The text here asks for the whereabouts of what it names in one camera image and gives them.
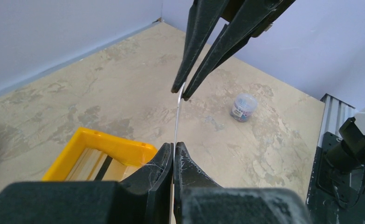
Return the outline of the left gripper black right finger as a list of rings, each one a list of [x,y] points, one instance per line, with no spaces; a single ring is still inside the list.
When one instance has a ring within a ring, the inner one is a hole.
[[[224,188],[175,147],[173,213],[178,224],[310,224],[306,205],[285,188]]]

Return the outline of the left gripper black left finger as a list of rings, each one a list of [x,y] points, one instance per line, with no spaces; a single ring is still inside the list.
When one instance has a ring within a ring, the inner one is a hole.
[[[117,181],[16,182],[0,192],[0,224],[168,224],[173,144]]]

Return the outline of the gold credit card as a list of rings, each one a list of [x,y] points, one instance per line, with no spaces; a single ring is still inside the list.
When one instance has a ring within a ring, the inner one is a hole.
[[[179,90],[178,101],[177,101],[177,111],[176,111],[175,129],[174,129],[174,143],[173,143],[173,159],[175,159],[175,155],[176,155],[179,114],[180,114],[181,102],[183,101],[183,93],[185,90],[185,84],[186,84],[186,82],[184,82],[182,84],[181,89]]]

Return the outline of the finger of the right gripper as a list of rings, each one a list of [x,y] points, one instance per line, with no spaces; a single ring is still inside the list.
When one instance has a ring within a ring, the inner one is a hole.
[[[172,93],[180,91],[228,3],[228,0],[193,2],[188,14],[183,58],[171,88]]]
[[[293,0],[229,0],[220,16],[228,24],[224,25],[185,87],[183,99],[187,101],[214,69],[243,48],[250,38],[256,38],[270,28],[293,3]]]

